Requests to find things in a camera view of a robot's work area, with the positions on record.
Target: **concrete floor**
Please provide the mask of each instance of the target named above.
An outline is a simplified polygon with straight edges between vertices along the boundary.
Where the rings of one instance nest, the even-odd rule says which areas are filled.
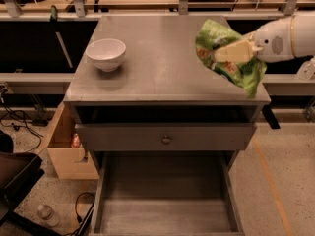
[[[272,130],[263,118],[246,151],[241,151],[230,170],[230,178],[246,236],[315,235],[315,124],[307,123],[300,112],[275,112],[281,128]],[[42,127],[34,127],[45,134]],[[21,128],[0,128],[11,134],[15,152],[32,148],[36,137]],[[52,206],[60,216],[53,229],[66,234],[78,226],[75,200],[83,192],[95,192],[96,180],[59,180],[46,149],[44,176],[17,208],[17,213],[41,223],[36,215],[40,204]],[[84,215],[89,197],[81,200]],[[29,234],[4,223],[1,236]]]

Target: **crumpled green bag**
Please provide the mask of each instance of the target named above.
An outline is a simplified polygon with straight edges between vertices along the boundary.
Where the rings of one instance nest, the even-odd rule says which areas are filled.
[[[265,62],[253,57],[246,63],[215,63],[212,51],[243,38],[238,32],[216,21],[206,20],[196,36],[196,53],[202,63],[219,75],[244,88],[249,98],[254,98],[257,86],[267,70]]]

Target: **bowl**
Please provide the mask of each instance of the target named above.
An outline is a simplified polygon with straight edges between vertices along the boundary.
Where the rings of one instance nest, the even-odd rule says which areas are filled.
[[[126,45],[113,38],[95,41],[86,49],[90,61],[105,72],[116,70],[124,61],[125,53]]]

